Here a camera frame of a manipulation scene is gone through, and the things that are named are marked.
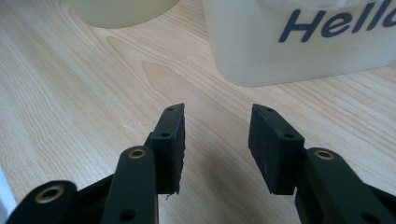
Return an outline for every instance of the wooden table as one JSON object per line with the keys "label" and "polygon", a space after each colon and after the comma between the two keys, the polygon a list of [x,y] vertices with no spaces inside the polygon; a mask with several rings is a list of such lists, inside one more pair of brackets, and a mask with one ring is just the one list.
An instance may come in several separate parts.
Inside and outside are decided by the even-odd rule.
{"label": "wooden table", "polygon": [[254,103],[396,194],[395,64],[243,88],[216,68],[200,0],[114,30],[86,25],[67,0],[0,2],[0,162],[18,202],[50,180],[81,189],[112,174],[178,103],[185,166],[180,195],[159,197],[161,223],[299,223],[293,197],[268,193],[249,152]]}

